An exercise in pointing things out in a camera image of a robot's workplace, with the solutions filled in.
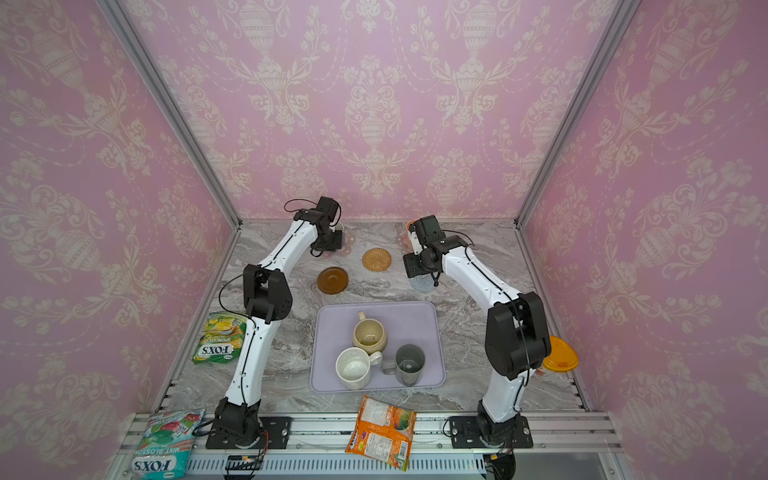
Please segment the pink flower silicone coaster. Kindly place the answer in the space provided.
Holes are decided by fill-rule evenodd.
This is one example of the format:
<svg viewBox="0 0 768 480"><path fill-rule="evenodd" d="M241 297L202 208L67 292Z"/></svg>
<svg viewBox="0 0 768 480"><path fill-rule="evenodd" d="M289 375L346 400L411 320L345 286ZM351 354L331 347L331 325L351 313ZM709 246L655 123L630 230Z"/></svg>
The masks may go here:
<svg viewBox="0 0 768 480"><path fill-rule="evenodd" d="M356 243L356 237L353 233L348 233L342 230L336 235L334 241L335 246L338 246L338 249L326 252L326 258L349 256Z"/></svg>

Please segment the brown round wooden coaster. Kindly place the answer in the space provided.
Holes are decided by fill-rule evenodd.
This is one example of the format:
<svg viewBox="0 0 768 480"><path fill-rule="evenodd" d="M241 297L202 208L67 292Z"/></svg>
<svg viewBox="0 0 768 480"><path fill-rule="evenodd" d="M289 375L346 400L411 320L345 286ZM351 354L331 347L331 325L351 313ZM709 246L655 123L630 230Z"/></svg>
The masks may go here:
<svg viewBox="0 0 768 480"><path fill-rule="evenodd" d="M328 267L317 276L318 289L327 295L337 295L343 292L349 284L349 275L341 267Z"/></svg>

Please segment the woven rattan round coaster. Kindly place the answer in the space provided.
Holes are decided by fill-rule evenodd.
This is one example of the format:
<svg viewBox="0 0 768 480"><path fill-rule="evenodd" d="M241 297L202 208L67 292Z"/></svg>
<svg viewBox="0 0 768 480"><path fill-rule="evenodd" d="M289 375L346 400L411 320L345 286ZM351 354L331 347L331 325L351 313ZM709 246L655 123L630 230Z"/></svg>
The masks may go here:
<svg viewBox="0 0 768 480"><path fill-rule="evenodd" d="M372 248L362 256L362 265L369 271L383 272L392 264L391 254L383 248Z"/></svg>

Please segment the cream yellow mug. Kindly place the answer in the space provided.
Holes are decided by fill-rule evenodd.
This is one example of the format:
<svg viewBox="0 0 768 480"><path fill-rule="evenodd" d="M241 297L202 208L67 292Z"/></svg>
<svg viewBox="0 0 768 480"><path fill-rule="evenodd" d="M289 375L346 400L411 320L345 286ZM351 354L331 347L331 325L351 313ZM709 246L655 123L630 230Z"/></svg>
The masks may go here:
<svg viewBox="0 0 768 480"><path fill-rule="evenodd" d="M353 345L368 354L383 352L388 343L388 335L384 325L377 319L368 317L364 312L358 313L359 321L353 330Z"/></svg>

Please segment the blue knitted round coaster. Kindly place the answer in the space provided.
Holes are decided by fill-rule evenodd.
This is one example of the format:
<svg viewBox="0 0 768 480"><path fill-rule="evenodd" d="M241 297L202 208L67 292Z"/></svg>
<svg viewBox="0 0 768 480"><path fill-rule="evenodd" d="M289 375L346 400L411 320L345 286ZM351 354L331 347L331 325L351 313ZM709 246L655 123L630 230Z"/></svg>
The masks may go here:
<svg viewBox="0 0 768 480"><path fill-rule="evenodd" d="M409 279L411 287L422 294L433 292L439 286L439 275L428 273L417 275Z"/></svg>

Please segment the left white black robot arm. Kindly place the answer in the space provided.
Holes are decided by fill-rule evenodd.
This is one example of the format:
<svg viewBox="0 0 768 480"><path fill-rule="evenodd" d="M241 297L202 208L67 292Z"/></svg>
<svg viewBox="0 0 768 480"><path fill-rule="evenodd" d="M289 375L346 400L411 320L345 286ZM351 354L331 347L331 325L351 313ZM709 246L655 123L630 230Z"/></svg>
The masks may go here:
<svg viewBox="0 0 768 480"><path fill-rule="evenodd" d="M288 276L305 252L334 251L342 243L333 220L295 220L265 258L244 268L244 343L230 385L215 409L208 448L262 448L268 443L259 409L271 345L293 305Z"/></svg>

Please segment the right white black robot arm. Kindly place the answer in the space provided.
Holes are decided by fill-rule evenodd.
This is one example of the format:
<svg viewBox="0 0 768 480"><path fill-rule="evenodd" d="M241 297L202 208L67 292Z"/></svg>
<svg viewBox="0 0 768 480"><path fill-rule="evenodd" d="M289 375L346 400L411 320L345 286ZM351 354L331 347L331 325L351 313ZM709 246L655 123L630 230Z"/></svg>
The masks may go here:
<svg viewBox="0 0 768 480"><path fill-rule="evenodd" d="M412 244L403 257L410 279L428 275L437 284L445 274L486 313L484 349L492 373L478 403L477 424L485 443L509 445L522 424L525 389L552 352L543 301L504 282L458 237Z"/></svg>

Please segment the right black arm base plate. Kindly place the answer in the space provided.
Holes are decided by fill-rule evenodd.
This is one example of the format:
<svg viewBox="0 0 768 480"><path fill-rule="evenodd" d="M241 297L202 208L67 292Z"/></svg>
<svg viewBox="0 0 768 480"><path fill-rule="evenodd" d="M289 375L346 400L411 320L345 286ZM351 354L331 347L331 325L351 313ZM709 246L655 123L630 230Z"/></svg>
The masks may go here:
<svg viewBox="0 0 768 480"><path fill-rule="evenodd" d="M531 449L534 446L528 419L523 415L502 423L481 416L452 416L448 427L454 449Z"/></svg>

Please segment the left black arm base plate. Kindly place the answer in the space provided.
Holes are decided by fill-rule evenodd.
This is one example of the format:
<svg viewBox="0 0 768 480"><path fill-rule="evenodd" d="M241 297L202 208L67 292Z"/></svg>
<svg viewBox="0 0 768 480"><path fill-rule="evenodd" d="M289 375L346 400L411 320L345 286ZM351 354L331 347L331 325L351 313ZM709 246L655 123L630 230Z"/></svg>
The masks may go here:
<svg viewBox="0 0 768 480"><path fill-rule="evenodd" d="M249 417L244 425L228 425L214 419L206 440L209 450L269 449L282 450L290 437L292 418L289 416Z"/></svg>

